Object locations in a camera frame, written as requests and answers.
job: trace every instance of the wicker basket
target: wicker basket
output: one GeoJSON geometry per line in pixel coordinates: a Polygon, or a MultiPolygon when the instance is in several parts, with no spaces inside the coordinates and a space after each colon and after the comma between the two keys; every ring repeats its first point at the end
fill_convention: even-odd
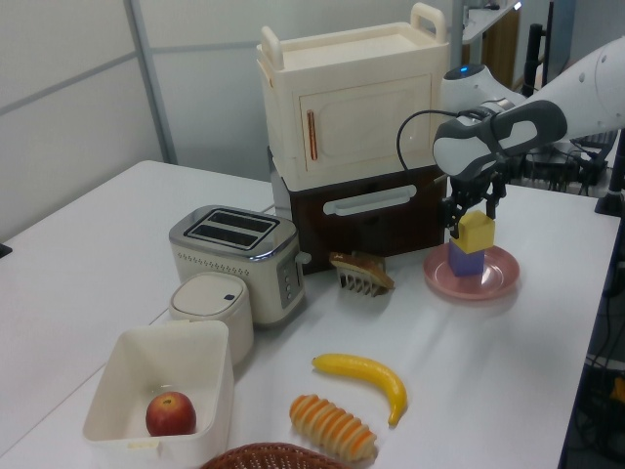
{"type": "Polygon", "coordinates": [[[318,452],[287,443],[255,443],[231,449],[202,469],[350,469],[318,452]]]}

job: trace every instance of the purple cube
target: purple cube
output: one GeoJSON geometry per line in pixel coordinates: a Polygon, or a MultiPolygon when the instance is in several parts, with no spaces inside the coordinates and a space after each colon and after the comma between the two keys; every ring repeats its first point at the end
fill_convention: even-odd
{"type": "Polygon", "coordinates": [[[457,277],[481,275],[484,271],[484,250],[467,254],[455,242],[449,241],[447,263],[457,277]]]}

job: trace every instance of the white plastic container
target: white plastic container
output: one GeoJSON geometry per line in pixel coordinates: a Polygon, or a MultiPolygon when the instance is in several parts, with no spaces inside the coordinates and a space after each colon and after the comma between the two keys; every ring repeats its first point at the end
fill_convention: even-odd
{"type": "Polygon", "coordinates": [[[250,293],[239,277],[218,272],[193,276],[172,295],[169,312],[177,320],[220,320],[227,325],[234,365],[254,344],[250,293]]]}
{"type": "MultiPolygon", "coordinates": [[[[280,41],[262,29],[257,47],[273,164],[291,192],[402,170],[396,135],[413,112],[440,108],[449,69],[445,18],[414,5],[398,22],[280,41]]],[[[434,165],[440,117],[402,132],[409,169],[434,165]]]]}
{"type": "Polygon", "coordinates": [[[197,469],[227,448],[233,376],[228,328],[173,321],[121,334],[83,427],[103,469],[197,469]],[[151,437],[149,402],[166,391],[195,407],[191,435],[151,437]]]}

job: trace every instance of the cabinet door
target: cabinet door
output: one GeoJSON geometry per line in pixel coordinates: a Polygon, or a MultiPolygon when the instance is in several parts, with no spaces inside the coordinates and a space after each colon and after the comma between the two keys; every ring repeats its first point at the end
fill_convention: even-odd
{"type": "MultiPolygon", "coordinates": [[[[397,164],[397,131],[410,114],[430,108],[431,94],[431,75],[424,74],[301,96],[307,171],[384,159],[397,164]]],[[[401,151],[406,163],[430,155],[430,121],[426,114],[404,128],[401,151]]]]}

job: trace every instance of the toaster slot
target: toaster slot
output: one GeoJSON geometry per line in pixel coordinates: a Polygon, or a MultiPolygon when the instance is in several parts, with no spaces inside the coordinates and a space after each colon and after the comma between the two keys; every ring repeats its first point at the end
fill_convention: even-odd
{"type": "Polygon", "coordinates": [[[270,228],[273,228],[275,225],[275,222],[272,221],[265,221],[251,217],[241,217],[222,211],[214,212],[208,219],[211,222],[241,228],[243,230],[250,230],[257,233],[264,233],[270,228]]]}
{"type": "Polygon", "coordinates": [[[251,236],[250,234],[240,232],[231,232],[230,230],[222,230],[221,228],[217,228],[212,225],[200,225],[191,232],[191,235],[200,239],[205,238],[211,241],[217,240],[245,247],[251,246],[258,240],[257,236],[251,236]]]}

